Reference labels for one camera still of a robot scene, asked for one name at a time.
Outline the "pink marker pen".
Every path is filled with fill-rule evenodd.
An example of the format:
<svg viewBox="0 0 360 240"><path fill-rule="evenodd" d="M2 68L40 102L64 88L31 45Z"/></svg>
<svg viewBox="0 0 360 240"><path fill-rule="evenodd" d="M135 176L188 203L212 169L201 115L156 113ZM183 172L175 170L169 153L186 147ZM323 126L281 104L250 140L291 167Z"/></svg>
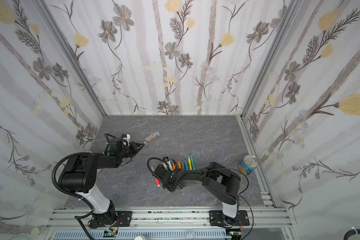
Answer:
<svg viewBox="0 0 360 240"><path fill-rule="evenodd" d="M157 187L160 187L160 186L161 186L160 181L159 181L156 177L155 177L155 181L156 181Z"/></svg>

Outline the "green marker pen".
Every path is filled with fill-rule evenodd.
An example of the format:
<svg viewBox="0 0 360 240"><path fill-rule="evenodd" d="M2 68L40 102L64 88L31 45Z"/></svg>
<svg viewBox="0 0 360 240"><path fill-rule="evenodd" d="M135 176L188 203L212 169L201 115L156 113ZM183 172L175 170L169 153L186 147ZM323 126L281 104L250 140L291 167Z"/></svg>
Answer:
<svg viewBox="0 0 360 240"><path fill-rule="evenodd" d="M192 155L192 154L190 154L190 168L191 168L192 170L195 170L195 169L196 169L195 163L194 163L194 159L193 159L193 155Z"/></svg>

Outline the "yellow marker pen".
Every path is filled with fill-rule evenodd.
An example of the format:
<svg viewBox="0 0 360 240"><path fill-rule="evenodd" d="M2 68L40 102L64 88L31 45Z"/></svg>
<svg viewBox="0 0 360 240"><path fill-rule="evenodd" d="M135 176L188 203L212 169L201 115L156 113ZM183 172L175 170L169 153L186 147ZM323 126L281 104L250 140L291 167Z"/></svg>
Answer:
<svg viewBox="0 0 360 240"><path fill-rule="evenodd" d="M192 160L191 160L191 157L190 157L190 156L189 156L189 158L188 158L188 162L189 162L190 170L193 170Z"/></svg>

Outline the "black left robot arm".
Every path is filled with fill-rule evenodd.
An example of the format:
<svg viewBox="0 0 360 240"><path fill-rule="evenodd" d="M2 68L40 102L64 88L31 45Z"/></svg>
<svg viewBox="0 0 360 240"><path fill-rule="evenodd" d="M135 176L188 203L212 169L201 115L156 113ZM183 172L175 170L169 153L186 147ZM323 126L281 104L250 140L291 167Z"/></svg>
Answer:
<svg viewBox="0 0 360 240"><path fill-rule="evenodd" d="M124 159L134 158L145 144L131 142L131 136L115 137L105 134L106 147L102 153L80 152L60 160L52 170L52 183L61 193L75 197L91 209L91 228L116 224L119 216L111 200L96 185L100 169L122 167Z"/></svg>

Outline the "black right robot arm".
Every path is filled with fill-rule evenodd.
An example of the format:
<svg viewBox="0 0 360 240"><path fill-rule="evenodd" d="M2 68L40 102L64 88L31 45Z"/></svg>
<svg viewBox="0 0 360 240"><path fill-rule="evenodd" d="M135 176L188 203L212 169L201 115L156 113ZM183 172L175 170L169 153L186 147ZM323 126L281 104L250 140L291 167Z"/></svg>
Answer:
<svg viewBox="0 0 360 240"><path fill-rule="evenodd" d="M222 202L223 219L218 226L230 228L234 225L239 210L241 186L241 177L238 174L216 162L196 170L170 170L163 165L158 165L154 169L148 168L163 189L171 193L189 186L202 186Z"/></svg>

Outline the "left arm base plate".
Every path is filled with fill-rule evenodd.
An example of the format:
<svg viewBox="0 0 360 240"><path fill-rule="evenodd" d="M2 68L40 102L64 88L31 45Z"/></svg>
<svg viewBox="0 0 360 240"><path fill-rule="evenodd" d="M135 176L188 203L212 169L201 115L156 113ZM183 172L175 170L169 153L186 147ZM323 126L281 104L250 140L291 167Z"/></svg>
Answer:
<svg viewBox="0 0 360 240"><path fill-rule="evenodd" d="M103 214L93 214L88 222L91 229L100 227L129 227L132 219L132 211L110 212Z"/></svg>

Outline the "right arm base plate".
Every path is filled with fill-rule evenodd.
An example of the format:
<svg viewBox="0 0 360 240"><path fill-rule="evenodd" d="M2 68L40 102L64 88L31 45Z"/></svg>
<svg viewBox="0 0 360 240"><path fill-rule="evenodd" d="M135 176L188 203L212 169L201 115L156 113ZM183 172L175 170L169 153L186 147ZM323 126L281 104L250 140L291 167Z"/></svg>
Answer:
<svg viewBox="0 0 360 240"><path fill-rule="evenodd" d="M239 210L234 219L223 214L223 211L209 211L209 221L212 227L232 228L246 227L250 225L248 213L245 210Z"/></svg>

